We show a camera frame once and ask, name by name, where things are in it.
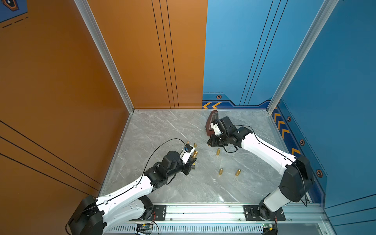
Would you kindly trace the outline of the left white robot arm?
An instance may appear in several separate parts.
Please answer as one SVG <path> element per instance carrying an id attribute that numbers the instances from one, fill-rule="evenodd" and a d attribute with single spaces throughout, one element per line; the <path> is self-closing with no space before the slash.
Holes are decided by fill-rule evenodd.
<path id="1" fill-rule="evenodd" d="M 189 175 L 197 151 L 185 147 L 181 153 L 169 151 L 138 179 L 98 198 L 84 198 L 65 226 L 68 235 L 103 235 L 132 220 L 153 220 L 154 205 L 148 195 L 171 183 L 179 173 Z"/>

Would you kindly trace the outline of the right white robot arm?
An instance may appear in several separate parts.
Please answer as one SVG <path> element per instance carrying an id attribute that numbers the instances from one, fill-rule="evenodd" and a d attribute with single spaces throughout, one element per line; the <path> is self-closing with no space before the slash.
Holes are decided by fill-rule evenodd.
<path id="1" fill-rule="evenodd" d="M 268 194 L 258 205 L 258 213 L 262 220 L 274 219 L 276 211 L 290 202 L 300 202 L 306 198 L 307 191 L 313 186 L 314 179 L 309 160 L 295 157 L 292 154 L 270 145 L 259 138 L 247 127 L 229 128 L 211 124 L 208 145 L 225 148 L 233 145 L 256 155 L 282 175 L 279 186 Z"/>

